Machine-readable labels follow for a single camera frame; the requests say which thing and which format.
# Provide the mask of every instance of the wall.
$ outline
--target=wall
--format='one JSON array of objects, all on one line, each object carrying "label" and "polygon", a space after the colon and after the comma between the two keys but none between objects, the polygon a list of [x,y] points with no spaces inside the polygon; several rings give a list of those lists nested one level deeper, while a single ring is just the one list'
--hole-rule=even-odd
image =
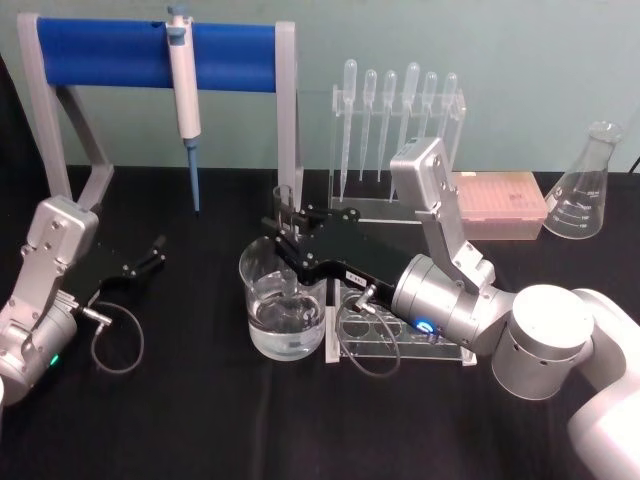
[{"label": "wall", "polygon": [[[157,0],[3,0],[0,52],[31,117],[15,26],[18,11],[58,17],[164,19]],[[626,170],[640,154],[640,3],[565,0],[192,1],[201,22],[293,20],[299,39],[303,161],[323,168],[329,152],[330,91],[349,58],[360,75],[402,72],[417,61],[441,78],[455,71],[468,115],[456,167],[564,170],[591,121],[627,128],[611,162]],[[182,166],[171,91],[85,87],[105,149],[121,165]],[[206,167],[276,166],[275,99],[201,94]],[[84,157],[69,125],[70,163]]]}]

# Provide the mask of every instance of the black table surface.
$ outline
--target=black table surface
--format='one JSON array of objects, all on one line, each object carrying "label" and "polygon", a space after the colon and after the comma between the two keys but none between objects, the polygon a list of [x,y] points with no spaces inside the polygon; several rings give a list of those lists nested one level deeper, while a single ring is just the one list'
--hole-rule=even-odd
[{"label": "black table surface", "polygon": [[[77,187],[84,169],[72,169]],[[554,175],[538,177],[543,191]],[[594,391],[572,374],[562,391],[527,402],[478,366],[403,361],[388,380],[324,349],[299,362],[262,357],[249,339],[237,262],[271,213],[272,171],[201,171],[202,214],[191,212],[184,170],[118,168],[99,241],[135,257],[158,233],[167,264],[131,308],[146,351],[135,373],[109,377],[89,356],[94,325],[79,332],[33,392],[5,408],[0,478],[7,479],[590,479],[566,423]],[[322,201],[326,177],[307,172]],[[20,268],[45,193],[19,181],[0,190],[0,298]],[[408,250],[419,229],[379,232]],[[568,241],[475,242],[499,281],[596,289],[640,318],[640,176],[610,175],[604,228]]]}]

